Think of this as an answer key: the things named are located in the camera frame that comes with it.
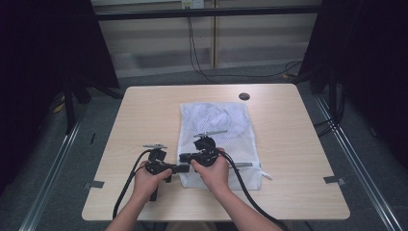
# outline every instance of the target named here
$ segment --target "wooden table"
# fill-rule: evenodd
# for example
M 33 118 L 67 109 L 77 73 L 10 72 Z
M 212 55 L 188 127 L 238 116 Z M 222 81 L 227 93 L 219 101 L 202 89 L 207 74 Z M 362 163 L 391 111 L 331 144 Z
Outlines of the wooden table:
M 246 92 L 250 99 L 242 101 Z M 162 143 L 165 161 L 175 164 L 180 135 L 180 104 L 243 102 L 255 132 L 263 171 L 260 191 L 250 191 L 263 210 L 278 219 L 346 219 L 349 210 L 338 184 L 325 184 L 333 171 L 297 88 L 289 84 L 131 87 L 126 91 L 95 181 L 83 210 L 85 220 L 110 220 L 115 202 L 144 144 Z M 128 201 L 133 183 L 123 198 Z M 243 192 L 235 192 L 249 204 Z M 162 182 L 158 199 L 148 202 L 139 220 L 230 220 L 207 190 L 184 189 L 178 175 Z

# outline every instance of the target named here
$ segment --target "wall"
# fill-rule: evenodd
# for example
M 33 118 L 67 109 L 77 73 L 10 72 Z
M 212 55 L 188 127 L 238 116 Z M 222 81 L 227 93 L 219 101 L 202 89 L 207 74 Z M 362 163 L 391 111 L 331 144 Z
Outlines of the wall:
M 181 1 L 116 3 L 94 0 L 93 6 L 97 13 L 181 9 Z M 319 5 L 320 1 L 207 0 L 204 3 L 205 8 L 247 8 Z M 192 18 L 200 67 L 285 64 L 302 60 L 315 20 L 314 13 Z M 117 77 L 192 70 L 186 18 L 101 21 L 100 26 Z

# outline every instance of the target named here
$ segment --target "gray floor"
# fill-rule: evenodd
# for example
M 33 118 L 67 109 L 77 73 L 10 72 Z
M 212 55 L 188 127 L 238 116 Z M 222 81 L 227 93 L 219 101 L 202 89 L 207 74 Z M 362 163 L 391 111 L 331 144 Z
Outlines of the gray floor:
M 268 65 L 205 72 L 230 75 L 229 77 L 209 77 L 211 81 L 219 84 L 286 83 L 287 80 L 281 75 L 231 76 L 267 75 L 279 72 L 284 67 L 284 65 Z M 193 71 L 123 78 L 119 81 L 121 92 L 129 86 L 214 84 Z M 324 121 L 325 118 L 316 98 L 310 93 L 309 84 L 301 83 L 298 89 L 312 121 L 314 123 Z M 108 224 L 108 222 L 89 222 L 82 219 L 82 208 L 88 196 L 88 191 L 83 189 L 83 186 L 85 182 L 93 179 L 121 101 L 96 90 L 89 91 L 92 94 L 91 102 L 88 105 L 76 105 L 77 114 L 84 115 L 83 121 L 36 226 L 37 230 L 103 230 Z M 373 181 L 391 205 L 400 224 L 407 228 L 408 170 L 394 159 L 386 143 L 371 135 L 370 125 L 348 100 L 345 103 L 341 124 Z M 57 114 L 50 114 L 44 120 L 41 136 L 31 159 L 0 197 L 0 230 L 18 230 L 21 226 L 63 143 L 65 126 L 64 110 Z M 325 127 L 326 125 L 317 127 L 317 132 Z M 387 230 L 334 135 L 328 133 L 322 136 L 320 141 L 335 175 L 345 177 L 348 182 L 341 186 L 341 189 L 351 216 L 339 221 L 309 221 L 314 230 Z M 309 230 L 302 221 L 294 222 L 293 229 Z M 144 228 L 139 225 L 137 230 L 144 230 Z

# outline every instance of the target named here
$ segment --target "white fabric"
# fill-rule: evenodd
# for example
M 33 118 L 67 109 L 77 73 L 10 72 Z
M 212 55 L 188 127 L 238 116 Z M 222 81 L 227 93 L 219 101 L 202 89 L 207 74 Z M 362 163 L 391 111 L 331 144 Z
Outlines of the white fabric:
M 246 105 L 243 103 L 188 103 L 181 105 L 182 125 L 178 143 L 177 159 L 181 153 L 195 153 L 194 135 L 227 130 L 227 133 L 210 137 L 217 147 L 222 147 L 235 163 L 252 163 L 252 167 L 240 167 L 240 174 L 248 190 L 261 188 L 262 171 L 255 147 L 255 136 Z M 207 189 L 200 175 L 191 167 L 190 172 L 180 173 L 185 188 Z M 238 178 L 231 168 L 231 190 L 241 190 Z

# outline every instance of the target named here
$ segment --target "left hand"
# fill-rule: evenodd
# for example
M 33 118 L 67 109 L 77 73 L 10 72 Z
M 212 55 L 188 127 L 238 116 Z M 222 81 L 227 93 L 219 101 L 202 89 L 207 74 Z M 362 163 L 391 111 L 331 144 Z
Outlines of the left hand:
M 145 166 L 146 161 L 141 162 L 140 167 Z M 150 195 L 157 189 L 159 183 L 170 176 L 171 169 L 167 169 L 157 175 L 150 174 L 145 167 L 136 172 L 135 184 L 131 199 L 141 199 L 144 203 L 150 200 Z

